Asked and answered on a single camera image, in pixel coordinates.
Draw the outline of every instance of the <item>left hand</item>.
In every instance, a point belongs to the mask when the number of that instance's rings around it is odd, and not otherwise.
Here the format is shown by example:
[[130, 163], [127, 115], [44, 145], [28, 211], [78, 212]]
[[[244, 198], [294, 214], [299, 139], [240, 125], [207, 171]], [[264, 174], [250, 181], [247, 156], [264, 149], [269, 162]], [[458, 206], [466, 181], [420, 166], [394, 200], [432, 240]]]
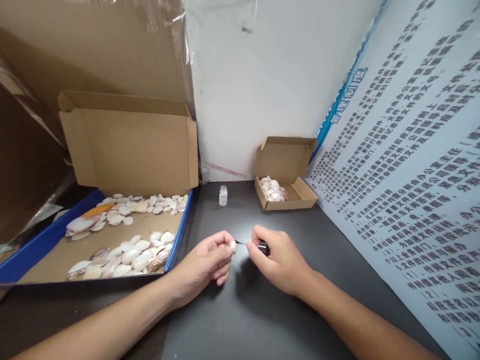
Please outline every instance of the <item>left hand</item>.
[[174, 289], [175, 308], [185, 306], [207, 287], [211, 280], [217, 286], [229, 278], [234, 238], [228, 232], [220, 231], [203, 239], [168, 274]]

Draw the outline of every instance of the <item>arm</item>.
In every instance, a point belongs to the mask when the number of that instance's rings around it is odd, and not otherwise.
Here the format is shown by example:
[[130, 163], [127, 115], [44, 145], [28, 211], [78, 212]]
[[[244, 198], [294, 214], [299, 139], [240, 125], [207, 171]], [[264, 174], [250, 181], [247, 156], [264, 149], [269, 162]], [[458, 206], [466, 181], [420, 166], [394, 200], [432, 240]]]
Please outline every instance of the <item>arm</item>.
[[[270, 247], [266, 257], [257, 246]], [[438, 359], [404, 332], [336, 287], [305, 262], [284, 232], [256, 225], [247, 244], [252, 261], [283, 292], [294, 295], [319, 313], [351, 352], [363, 359]]]
[[25, 359], [120, 359], [170, 311], [193, 300], [211, 280], [227, 281], [233, 237], [201, 241], [169, 274], [17, 355]]

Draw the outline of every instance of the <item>hand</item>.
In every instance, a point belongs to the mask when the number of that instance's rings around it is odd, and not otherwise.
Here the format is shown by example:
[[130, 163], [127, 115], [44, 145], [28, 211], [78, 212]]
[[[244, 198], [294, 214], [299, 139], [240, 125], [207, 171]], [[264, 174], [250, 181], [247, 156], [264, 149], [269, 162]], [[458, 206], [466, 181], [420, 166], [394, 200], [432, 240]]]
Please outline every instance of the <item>hand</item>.
[[[266, 257], [258, 248], [260, 240], [270, 248]], [[307, 280], [314, 271], [307, 264], [294, 242], [283, 231], [274, 231], [255, 225], [251, 242], [246, 244], [250, 259], [263, 275], [284, 293], [300, 297]]]
[[207, 287], [211, 280], [221, 286], [229, 278], [232, 248], [235, 241], [226, 231], [203, 239], [168, 275], [174, 289], [175, 308], [185, 306]]

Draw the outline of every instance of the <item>forearm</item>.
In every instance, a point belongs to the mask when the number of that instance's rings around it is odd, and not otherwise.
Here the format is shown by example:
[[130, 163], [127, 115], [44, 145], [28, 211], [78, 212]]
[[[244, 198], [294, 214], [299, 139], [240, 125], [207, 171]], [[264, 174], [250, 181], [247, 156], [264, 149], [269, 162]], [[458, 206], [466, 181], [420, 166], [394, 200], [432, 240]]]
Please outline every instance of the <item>forearm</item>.
[[308, 282], [298, 297], [330, 324], [358, 359], [438, 359], [320, 273], [311, 274]]
[[135, 291], [113, 305], [19, 354], [15, 359], [121, 358], [174, 306], [169, 277]]

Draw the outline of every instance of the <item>table surface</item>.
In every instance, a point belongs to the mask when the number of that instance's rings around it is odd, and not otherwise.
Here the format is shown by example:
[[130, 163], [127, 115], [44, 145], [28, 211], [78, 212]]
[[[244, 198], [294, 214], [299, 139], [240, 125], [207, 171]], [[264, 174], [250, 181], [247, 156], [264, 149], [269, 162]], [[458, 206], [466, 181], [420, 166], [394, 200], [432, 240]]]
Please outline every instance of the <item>table surface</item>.
[[[228, 205], [219, 207], [227, 185]], [[443, 359], [447, 355], [323, 211], [263, 211], [251, 181], [210, 183], [195, 193], [180, 260], [220, 230], [250, 239], [254, 224], [289, 233], [306, 261], [337, 286]], [[114, 303], [156, 276], [15, 286], [0, 302], [0, 360]], [[353, 359], [329, 325], [273, 287], [238, 246], [229, 281], [213, 283], [162, 319], [125, 359]]]
[[[228, 204], [219, 206], [221, 185]], [[389, 286], [318, 207], [263, 211], [251, 181], [201, 189], [188, 251], [227, 230], [247, 242], [253, 226], [287, 232], [305, 260], [349, 295], [448, 359]], [[211, 283], [172, 315], [162, 359], [354, 359], [332, 328], [298, 299], [271, 285], [239, 245], [229, 280]]]

